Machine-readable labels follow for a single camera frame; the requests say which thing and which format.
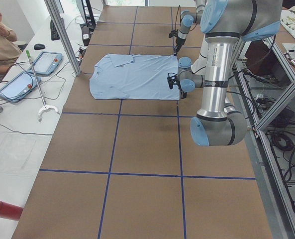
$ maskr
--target computer mouse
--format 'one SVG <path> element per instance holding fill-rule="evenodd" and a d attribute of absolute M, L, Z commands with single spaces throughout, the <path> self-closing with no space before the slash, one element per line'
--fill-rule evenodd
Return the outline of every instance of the computer mouse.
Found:
<path fill-rule="evenodd" d="M 42 49 L 44 49 L 44 48 L 46 48 L 46 46 L 43 45 L 43 44 L 41 44 L 41 43 L 37 43 L 37 44 L 35 44 L 34 47 L 33 47 L 33 49 L 35 49 L 35 50 L 42 50 Z"/>

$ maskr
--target red cylinder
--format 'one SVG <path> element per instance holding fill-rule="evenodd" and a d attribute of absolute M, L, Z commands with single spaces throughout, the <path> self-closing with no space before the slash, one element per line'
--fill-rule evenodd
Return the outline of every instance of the red cylinder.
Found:
<path fill-rule="evenodd" d="M 19 221 L 23 208 L 0 201 L 0 218 Z"/>

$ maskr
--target table top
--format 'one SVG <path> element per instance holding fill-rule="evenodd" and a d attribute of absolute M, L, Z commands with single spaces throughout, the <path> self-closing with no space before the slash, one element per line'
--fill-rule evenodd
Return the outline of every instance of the table top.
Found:
<path fill-rule="evenodd" d="M 83 45 L 81 29 L 78 21 L 80 18 L 63 14 L 65 28 L 71 41 L 74 52 Z M 46 46 L 44 50 L 34 50 L 36 43 Z M 63 59 L 58 68 L 49 77 L 42 77 L 41 89 L 46 102 L 54 105 L 62 112 L 62 108 L 70 89 L 75 74 L 68 63 L 68 57 L 60 40 L 51 41 L 50 17 L 44 22 L 25 50 L 30 51 L 34 60 L 42 51 L 60 52 Z M 27 62 L 25 51 L 18 58 L 17 63 Z M 20 64 L 25 70 L 28 63 Z M 13 66 L 7 73 L 4 81 L 10 81 L 14 76 L 23 71 L 18 65 Z M 0 114 L 0 124 L 23 133 L 38 133 L 49 135 L 13 133 L 0 126 L 0 200 L 23 207 L 30 193 L 31 187 L 39 170 L 44 154 L 48 148 L 60 115 L 55 111 L 43 113 L 42 121 L 38 121 L 38 111 L 43 106 L 40 94 L 35 88 L 26 99 L 18 103 L 6 103 L 0 98 L 3 112 Z M 0 219 L 0 239 L 11 238 L 17 222 Z"/>

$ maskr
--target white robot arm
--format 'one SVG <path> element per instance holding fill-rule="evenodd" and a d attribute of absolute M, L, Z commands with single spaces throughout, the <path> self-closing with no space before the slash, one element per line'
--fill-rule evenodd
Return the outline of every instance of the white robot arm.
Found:
<path fill-rule="evenodd" d="M 196 86 L 203 86 L 201 108 L 191 121 L 191 134 L 196 144 L 234 145 L 244 138 L 247 130 L 244 116 L 226 99 L 232 51 L 240 39 L 255 41 L 275 35 L 280 28 L 281 10 L 282 1 L 279 0 L 208 0 L 200 22 L 208 43 L 203 82 L 193 74 L 190 60 L 179 60 L 181 89 L 190 92 Z M 180 32 L 186 33 L 188 25 L 187 20 L 182 21 Z"/>

